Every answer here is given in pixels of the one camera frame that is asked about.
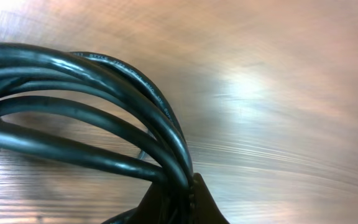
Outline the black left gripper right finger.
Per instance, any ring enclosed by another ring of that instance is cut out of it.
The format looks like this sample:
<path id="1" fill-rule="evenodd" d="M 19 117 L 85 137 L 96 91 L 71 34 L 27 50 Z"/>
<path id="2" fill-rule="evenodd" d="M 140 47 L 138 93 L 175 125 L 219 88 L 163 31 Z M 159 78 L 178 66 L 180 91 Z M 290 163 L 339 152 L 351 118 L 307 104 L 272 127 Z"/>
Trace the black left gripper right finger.
<path id="1" fill-rule="evenodd" d="M 194 173 L 194 208 L 192 211 L 194 224 L 229 224 L 220 212 L 214 198 L 208 190 L 201 174 Z"/>

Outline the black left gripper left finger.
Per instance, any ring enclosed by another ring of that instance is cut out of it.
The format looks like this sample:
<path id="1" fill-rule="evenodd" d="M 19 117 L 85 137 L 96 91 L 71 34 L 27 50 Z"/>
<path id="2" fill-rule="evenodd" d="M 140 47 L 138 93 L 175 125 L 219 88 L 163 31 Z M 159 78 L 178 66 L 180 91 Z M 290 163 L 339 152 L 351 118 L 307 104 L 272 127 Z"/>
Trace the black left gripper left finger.
<path id="1" fill-rule="evenodd" d="M 179 223 L 179 189 L 152 184 L 140 204 L 109 218 L 102 224 L 177 224 Z"/>

